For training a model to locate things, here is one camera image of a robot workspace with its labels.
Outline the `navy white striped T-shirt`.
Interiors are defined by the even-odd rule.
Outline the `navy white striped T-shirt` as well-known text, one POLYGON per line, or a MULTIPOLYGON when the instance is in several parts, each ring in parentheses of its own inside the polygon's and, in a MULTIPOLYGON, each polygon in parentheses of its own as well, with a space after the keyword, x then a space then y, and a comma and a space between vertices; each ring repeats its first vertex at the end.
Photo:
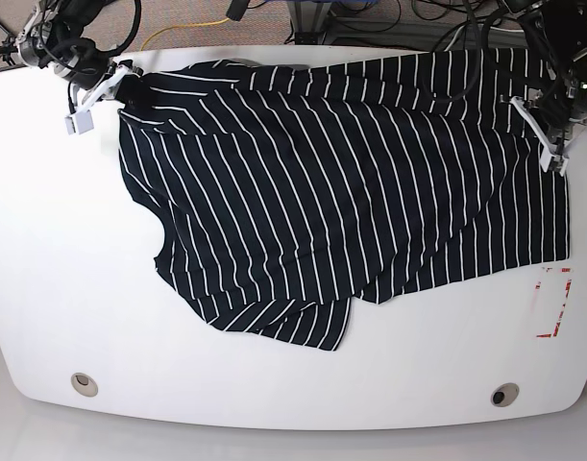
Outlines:
POLYGON ((334 351, 352 299, 566 259, 568 183, 500 102, 511 71, 548 80, 525 49, 144 76, 119 156, 159 276, 213 328, 334 351))

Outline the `red tape corner marks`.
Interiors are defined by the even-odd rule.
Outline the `red tape corner marks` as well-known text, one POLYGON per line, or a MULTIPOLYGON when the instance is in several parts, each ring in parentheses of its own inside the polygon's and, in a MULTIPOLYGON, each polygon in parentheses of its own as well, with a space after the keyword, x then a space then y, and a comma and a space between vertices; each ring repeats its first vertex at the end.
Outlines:
POLYGON ((532 332, 536 338, 557 336, 571 291, 573 274, 570 267, 542 268, 532 299, 532 332))

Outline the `aluminium frame base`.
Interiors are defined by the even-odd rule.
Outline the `aluminium frame base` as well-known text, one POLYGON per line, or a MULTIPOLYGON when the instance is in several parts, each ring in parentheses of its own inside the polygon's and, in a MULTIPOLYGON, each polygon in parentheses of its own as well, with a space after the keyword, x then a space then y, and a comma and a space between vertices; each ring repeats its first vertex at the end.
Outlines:
POLYGON ((324 44, 329 17, 355 17, 371 10, 378 1, 285 1, 290 32, 283 42, 288 44, 324 44))

